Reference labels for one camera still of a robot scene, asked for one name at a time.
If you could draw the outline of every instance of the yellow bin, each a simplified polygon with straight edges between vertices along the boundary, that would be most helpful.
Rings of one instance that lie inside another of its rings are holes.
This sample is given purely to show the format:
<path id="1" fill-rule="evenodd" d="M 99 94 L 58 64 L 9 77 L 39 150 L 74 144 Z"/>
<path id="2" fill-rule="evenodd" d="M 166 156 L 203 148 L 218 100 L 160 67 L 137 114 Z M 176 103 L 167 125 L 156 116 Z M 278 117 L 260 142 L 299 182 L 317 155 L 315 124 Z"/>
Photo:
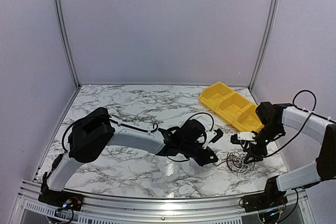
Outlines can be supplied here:
<path id="1" fill-rule="evenodd" d="M 264 127 L 257 106 L 221 82 L 205 88 L 198 100 L 239 131 L 259 132 Z"/>

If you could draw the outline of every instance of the marble table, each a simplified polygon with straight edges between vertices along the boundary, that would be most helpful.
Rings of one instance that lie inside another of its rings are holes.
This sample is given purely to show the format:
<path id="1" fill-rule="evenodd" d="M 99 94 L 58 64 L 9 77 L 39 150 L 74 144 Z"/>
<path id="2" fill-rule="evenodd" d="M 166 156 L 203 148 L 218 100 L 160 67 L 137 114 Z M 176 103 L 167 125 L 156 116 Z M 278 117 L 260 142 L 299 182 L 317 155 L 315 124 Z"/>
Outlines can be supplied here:
<path id="1" fill-rule="evenodd" d="M 62 153 L 61 137 L 67 126 L 103 106 L 121 120 L 143 128 L 157 122 L 161 128 L 181 126 L 192 114 L 209 112 L 198 100 L 205 87 L 201 86 L 83 86 L 68 111 L 53 140 L 48 154 L 38 172 L 37 181 L 51 167 L 53 160 Z M 247 88 L 234 88 L 253 101 Z M 215 129 L 224 136 L 209 146 L 220 160 L 228 152 L 241 152 L 239 145 L 230 143 L 230 136 L 237 131 L 212 113 Z M 210 127 L 207 116 L 197 117 L 205 127 Z M 277 149 L 275 143 L 269 152 Z M 95 194 L 146 197 L 146 198 L 199 198 L 227 196 L 263 190 L 267 178 L 286 172 L 280 154 L 255 165 L 246 175 L 233 174 L 225 163 L 200 167 L 194 160 L 176 163 L 142 150 L 121 146 L 108 146 L 100 157 L 80 167 L 66 187 Z"/>

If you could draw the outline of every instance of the vent grille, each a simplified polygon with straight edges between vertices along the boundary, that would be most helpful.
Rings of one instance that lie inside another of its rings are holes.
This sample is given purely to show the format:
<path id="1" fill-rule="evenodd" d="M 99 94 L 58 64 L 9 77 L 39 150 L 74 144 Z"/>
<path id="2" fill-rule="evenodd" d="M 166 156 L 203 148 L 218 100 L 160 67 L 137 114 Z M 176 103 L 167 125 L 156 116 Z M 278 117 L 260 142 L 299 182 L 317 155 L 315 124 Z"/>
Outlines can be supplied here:
<path id="1" fill-rule="evenodd" d="M 44 206 L 44 205 L 40 205 L 38 202 L 31 202 L 31 201 L 27 201 L 25 208 L 39 213 L 41 215 L 45 215 L 48 217 L 55 217 L 55 209 L 53 209 L 52 207 L 49 206 Z M 59 218 L 69 218 L 69 215 L 65 215 L 62 214 L 62 212 L 57 213 L 57 217 Z M 143 224 L 143 222 L 129 222 L 129 221 L 123 221 L 123 222 L 119 222 L 119 221 L 115 221 L 115 220 L 107 220 L 104 218 L 99 218 L 97 216 L 86 216 L 86 215 L 81 215 L 80 212 L 77 212 L 75 214 L 75 218 L 74 220 L 71 222 L 73 224 Z M 213 222 L 197 222 L 197 224 L 243 224 L 243 221 L 241 219 L 241 217 L 237 217 L 237 218 L 231 218 L 231 219 L 225 219 L 225 220 L 218 220 L 218 221 L 213 221 Z"/>

